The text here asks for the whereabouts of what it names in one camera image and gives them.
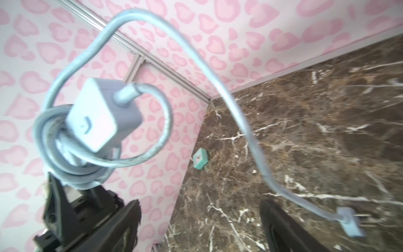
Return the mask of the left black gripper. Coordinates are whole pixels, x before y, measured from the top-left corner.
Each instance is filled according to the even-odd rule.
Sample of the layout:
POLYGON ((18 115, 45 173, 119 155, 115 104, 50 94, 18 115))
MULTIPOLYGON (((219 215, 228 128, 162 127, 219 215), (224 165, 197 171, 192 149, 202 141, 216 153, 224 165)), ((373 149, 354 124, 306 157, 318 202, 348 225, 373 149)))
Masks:
POLYGON ((61 181, 51 173, 47 189, 42 215, 46 230, 33 238, 37 252, 70 250, 124 207, 124 200, 103 186, 78 190, 79 197, 70 202, 61 181))

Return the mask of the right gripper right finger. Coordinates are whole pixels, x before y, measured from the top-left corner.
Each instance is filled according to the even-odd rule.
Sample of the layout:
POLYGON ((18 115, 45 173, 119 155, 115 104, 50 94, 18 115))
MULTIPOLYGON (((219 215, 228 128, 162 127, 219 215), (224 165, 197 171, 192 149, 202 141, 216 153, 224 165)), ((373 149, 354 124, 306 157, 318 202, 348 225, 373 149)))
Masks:
POLYGON ((275 201, 263 199, 259 205, 262 229, 271 252, 327 252, 275 201))

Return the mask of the light blue power strip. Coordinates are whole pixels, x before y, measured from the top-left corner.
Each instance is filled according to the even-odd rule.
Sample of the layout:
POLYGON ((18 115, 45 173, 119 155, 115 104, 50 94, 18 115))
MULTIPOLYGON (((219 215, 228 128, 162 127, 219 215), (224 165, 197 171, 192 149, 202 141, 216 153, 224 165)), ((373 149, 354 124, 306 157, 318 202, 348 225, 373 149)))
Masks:
POLYGON ((110 159, 142 123, 134 103, 140 95, 120 80, 89 78, 68 113, 67 129, 89 151, 110 159))

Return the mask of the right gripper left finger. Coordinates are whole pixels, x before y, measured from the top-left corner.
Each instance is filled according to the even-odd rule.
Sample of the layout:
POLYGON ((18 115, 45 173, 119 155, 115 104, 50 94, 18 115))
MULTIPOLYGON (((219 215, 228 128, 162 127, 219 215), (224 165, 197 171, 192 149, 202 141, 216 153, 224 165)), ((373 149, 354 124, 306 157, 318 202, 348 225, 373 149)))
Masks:
POLYGON ((132 252, 138 243, 137 230, 141 218, 140 201, 131 201, 74 251, 132 252))

